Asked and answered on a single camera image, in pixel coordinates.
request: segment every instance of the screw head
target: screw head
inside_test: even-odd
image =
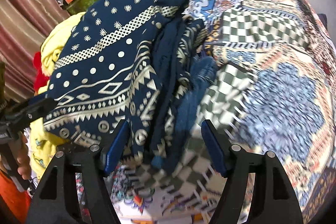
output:
[[[98,144],[91,145],[90,146],[90,150],[92,152],[95,152],[95,151],[99,150],[99,145]]]
[[[64,155],[64,152],[63,152],[63,151],[58,151],[58,152],[55,154],[56,158],[63,157],[63,155]]]
[[[273,151],[267,151],[267,156],[269,156],[270,158],[274,158],[275,153]]]
[[[233,146],[231,146],[231,149],[232,149],[233,151],[238,152],[238,151],[240,151],[241,147],[240,147],[239,145],[237,145],[237,144],[234,144]]]

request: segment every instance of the curtain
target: curtain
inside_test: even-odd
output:
[[[5,62],[5,96],[33,96],[33,56],[53,28],[69,15],[56,0],[0,0],[0,60]]]

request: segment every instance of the yellow towel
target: yellow towel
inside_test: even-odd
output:
[[[39,89],[41,94],[48,89],[48,85]],[[43,118],[37,119],[30,124],[30,145],[32,150],[31,168],[36,173],[37,179],[40,180],[45,169],[56,153],[56,146],[64,144],[66,141],[43,129]]]
[[[53,73],[55,62],[68,41],[73,27],[78,25],[84,14],[85,12],[78,13],[59,23],[43,42],[41,46],[41,62],[44,75],[50,76]]]

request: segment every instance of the blue gripper pad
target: blue gripper pad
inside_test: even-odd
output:
[[[226,178],[227,169],[224,164],[224,153],[206,121],[202,122],[201,134],[208,149],[215,170],[219,172],[222,177]]]
[[[129,125],[128,122],[124,122],[119,131],[115,132],[118,126],[115,128],[113,133],[117,133],[108,153],[106,154],[106,166],[104,169],[105,174],[109,175],[115,170],[121,155],[124,151],[124,147],[129,138]]]

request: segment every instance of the orange fabric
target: orange fabric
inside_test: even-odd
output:
[[[0,171],[0,195],[15,217],[24,224],[31,198],[25,191],[20,193],[12,180]]]

